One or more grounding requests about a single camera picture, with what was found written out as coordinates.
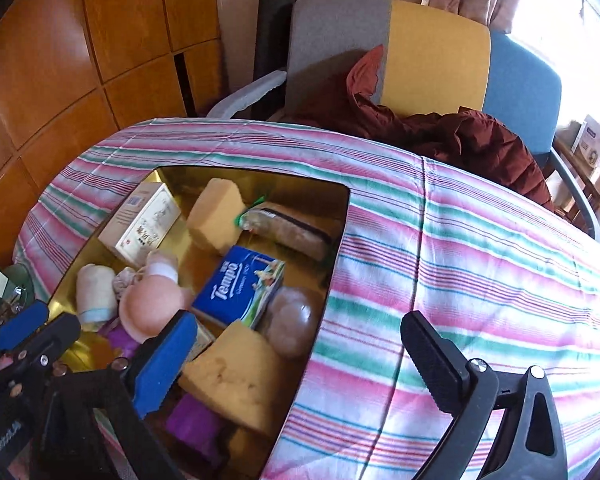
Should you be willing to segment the peach silicone cup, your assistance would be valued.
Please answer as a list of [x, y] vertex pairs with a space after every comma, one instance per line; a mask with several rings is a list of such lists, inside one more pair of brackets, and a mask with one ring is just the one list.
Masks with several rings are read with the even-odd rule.
[[138, 275], [122, 294], [119, 318], [129, 336], [142, 344], [190, 307], [193, 292], [178, 282], [178, 259], [170, 252], [152, 250]]

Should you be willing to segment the large yellow sponge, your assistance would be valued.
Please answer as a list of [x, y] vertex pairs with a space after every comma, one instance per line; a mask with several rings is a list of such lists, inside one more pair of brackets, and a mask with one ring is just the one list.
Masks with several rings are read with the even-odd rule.
[[298, 382], [298, 368], [239, 321], [184, 365], [178, 378], [210, 410], [270, 439], [282, 429]]

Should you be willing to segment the blue Tempo tissue pack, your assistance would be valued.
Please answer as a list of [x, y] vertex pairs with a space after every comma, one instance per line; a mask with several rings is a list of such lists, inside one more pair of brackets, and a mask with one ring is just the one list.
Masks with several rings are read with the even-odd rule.
[[240, 321], [255, 328], [284, 272], [283, 260], [233, 246], [194, 299], [193, 310], [219, 326]]

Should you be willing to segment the tan cardboard box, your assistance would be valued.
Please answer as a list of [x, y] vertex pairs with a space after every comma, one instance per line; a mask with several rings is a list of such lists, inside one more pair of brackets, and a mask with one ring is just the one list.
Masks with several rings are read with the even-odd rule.
[[140, 268], [180, 215], [165, 183], [143, 182], [112, 215], [98, 239], [128, 266]]

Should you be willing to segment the clear plastic ball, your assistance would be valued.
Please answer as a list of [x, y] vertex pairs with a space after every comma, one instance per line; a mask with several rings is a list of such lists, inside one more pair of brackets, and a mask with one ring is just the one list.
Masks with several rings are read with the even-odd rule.
[[283, 286], [268, 303], [257, 330], [277, 354], [299, 359], [313, 346], [324, 302], [316, 290]]

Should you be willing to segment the small yellow sponge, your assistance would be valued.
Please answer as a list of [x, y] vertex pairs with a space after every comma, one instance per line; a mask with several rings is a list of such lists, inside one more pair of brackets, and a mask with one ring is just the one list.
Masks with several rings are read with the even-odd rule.
[[200, 193], [187, 218], [193, 243], [206, 252], [225, 255], [242, 229], [236, 220], [246, 209], [235, 182], [213, 178]]

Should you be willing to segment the green edged snack packet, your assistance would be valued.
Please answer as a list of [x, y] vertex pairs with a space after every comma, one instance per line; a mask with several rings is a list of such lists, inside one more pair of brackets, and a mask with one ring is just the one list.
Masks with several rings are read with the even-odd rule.
[[237, 219], [243, 230], [283, 245], [317, 261], [324, 261], [340, 237], [342, 222], [308, 214], [288, 206], [259, 200]]

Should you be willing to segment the purple snack packet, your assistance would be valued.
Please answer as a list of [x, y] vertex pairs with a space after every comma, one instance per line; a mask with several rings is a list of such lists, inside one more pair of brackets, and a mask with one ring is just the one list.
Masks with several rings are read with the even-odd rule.
[[218, 441], [223, 429], [224, 420], [188, 393], [166, 419], [166, 431], [171, 436], [215, 465], [221, 461]]

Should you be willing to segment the green white oil box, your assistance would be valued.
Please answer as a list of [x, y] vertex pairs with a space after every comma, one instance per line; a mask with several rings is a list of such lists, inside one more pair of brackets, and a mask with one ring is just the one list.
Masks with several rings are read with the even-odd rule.
[[215, 336], [208, 330], [204, 324], [197, 323], [197, 333], [194, 344], [186, 356], [186, 362], [193, 361], [204, 350], [208, 349], [215, 342]]

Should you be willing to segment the white knotted cloth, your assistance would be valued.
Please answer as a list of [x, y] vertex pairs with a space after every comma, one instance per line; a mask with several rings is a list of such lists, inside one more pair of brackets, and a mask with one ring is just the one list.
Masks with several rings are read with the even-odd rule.
[[138, 283], [143, 278], [143, 274], [143, 268], [140, 268], [140, 270], [135, 270], [130, 266], [126, 266], [122, 271], [114, 276], [111, 286], [117, 301], [121, 300], [124, 292], [129, 287]]

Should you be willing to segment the green glass side table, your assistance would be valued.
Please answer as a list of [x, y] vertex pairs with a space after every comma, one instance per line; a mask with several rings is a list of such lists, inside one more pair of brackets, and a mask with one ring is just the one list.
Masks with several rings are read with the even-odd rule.
[[14, 264], [1, 271], [8, 277], [8, 286], [5, 297], [0, 298], [0, 325], [29, 307], [34, 299], [33, 284], [24, 266]]

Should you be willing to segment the striped tablecloth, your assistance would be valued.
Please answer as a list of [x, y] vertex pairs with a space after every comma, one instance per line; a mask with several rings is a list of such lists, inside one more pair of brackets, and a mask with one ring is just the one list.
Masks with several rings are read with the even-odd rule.
[[600, 244], [507, 188], [339, 133], [154, 119], [90, 148], [44, 190], [14, 249], [48, 298], [149, 171], [221, 166], [334, 181], [350, 206], [317, 341], [267, 479], [408, 479], [448, 420], [403, 353], [421, 310], [466, 356], [543, 367], [568, 474], [600, 458]]

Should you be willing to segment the maroon puffer jacket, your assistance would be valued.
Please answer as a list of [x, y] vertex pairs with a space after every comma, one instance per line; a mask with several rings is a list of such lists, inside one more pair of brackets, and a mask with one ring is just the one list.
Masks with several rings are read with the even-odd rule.
[[444, 162], [554, 209], [541, 167], [521, 138], [497, 119], [460, 107], [451, 114], [399, 117], [372, 101], [384, 48], [331, 76], [290, 115], [295, 124], [373, 140]]

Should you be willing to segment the white box on shelf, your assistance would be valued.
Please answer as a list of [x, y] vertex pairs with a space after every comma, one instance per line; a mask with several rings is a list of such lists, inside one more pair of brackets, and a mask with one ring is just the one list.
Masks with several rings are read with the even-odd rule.
[[591, 168], [600, 166], [600, 124], [593, 117], [586, 116], [580, 125], [572, 151]]

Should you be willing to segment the wooden wardrobe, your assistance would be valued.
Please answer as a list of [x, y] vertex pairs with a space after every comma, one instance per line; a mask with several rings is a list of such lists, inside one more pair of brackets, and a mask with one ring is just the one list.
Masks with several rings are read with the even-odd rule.
[[224, 96], [216, 0], [14, 0], [0, 18], [0, 266], [87, 148]]

